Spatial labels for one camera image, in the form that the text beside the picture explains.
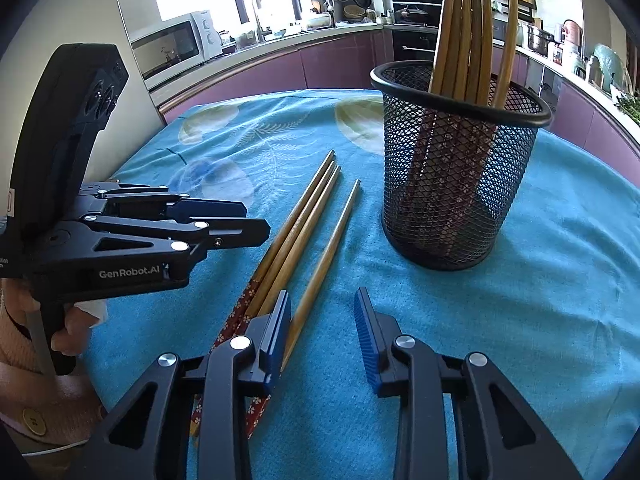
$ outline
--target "person's hand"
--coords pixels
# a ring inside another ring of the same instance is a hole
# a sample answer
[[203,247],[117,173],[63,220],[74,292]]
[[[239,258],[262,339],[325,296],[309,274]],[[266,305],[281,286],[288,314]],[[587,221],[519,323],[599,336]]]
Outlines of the person's hand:
[[[26,326],[25,312],[34,312],[40,308],[26,284],[22,280],[2,280],[4,307],[14,321]],[[98,318],[73,306],[65,316],[65,328],[56,332],[51,338],[51,349],[64,355],[81,354],[89,343],[91,327],[98,323]]]

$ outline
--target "microwave door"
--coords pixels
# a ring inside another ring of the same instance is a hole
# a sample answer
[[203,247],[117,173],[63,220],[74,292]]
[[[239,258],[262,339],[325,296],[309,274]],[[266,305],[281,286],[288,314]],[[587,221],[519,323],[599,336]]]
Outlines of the microwave door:
[[202,46],[193,33],[191,20],[134,41],[132,47],[149,89],[204,62]]

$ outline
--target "black mesh container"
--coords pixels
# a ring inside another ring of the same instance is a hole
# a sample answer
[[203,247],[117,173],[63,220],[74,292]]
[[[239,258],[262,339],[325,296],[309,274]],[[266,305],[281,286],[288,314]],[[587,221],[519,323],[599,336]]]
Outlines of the black mesh container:
[[[393,247],[431,269],[474,266],[494,246],[548,105],[511,83],[505,109],[427,92],[429,61],[371,72],[383,92],[385,196],[382,225]],[[492,79],[490,101],[495,89]]]

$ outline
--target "built-in oven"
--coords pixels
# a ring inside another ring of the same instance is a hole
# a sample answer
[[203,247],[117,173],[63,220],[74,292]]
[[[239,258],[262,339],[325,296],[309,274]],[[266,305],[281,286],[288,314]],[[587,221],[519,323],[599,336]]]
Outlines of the built-in oven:
[[433,62],[438,42],[437,30],[394,30],[392,34],[396,61],[419,59]]
[[442,0],[392,0],[396,23],[439,27]]

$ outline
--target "kitchen counter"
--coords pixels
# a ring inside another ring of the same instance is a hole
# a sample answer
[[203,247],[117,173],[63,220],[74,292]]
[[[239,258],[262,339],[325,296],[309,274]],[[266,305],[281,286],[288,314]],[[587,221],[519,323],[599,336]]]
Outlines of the kitchen counter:
[[378,23],[353,24],[335,28],[321,28],[319,30],[310,30],[300,32],[292,36],[269,40],[265,43],[258,43],[246,47],[233,54],[220,56],[215,59],[194,67],[180,75],[176,79],[158,87],[151,91],[151,98],[157,107],[170,102],[174,97],[182,94],[188,89],[194,88],[202,82],[215,78],[225,72],[242,66],[246,68],[252,62],[261,62],[262,58],[268,58],[271,54],[282,53],[281,51],[292,50],[298,46],[308,43],[318,43],[322,40],[329,40],[353,34],[354,32],[366,32],[370,30],[382,30],[383,25]]
[[[504,46],[502,41],[494,40],[495,46]],[[558,74],[565,81],[567,81],[573,88],[575,88],[580,94],[585,96],[590,102],[593,103],[600,111],[604,112],[610,119],[617,123],[623,130],[629,134],[630,138],[640,147],[640,126],[629,117],[622,113],[615,104],[611,101],[611,98],[601,90],[598,90],[595,86],[587,83],[584,79],[578,77],[574,73],[569,72],[561,65],[554,63],[552,60],[546,57],[540,56],[535,52],[532,52],[528,48],[520,46],[516,47],[516,52],[524,54],[529,59],[540,63],[545,68]]]

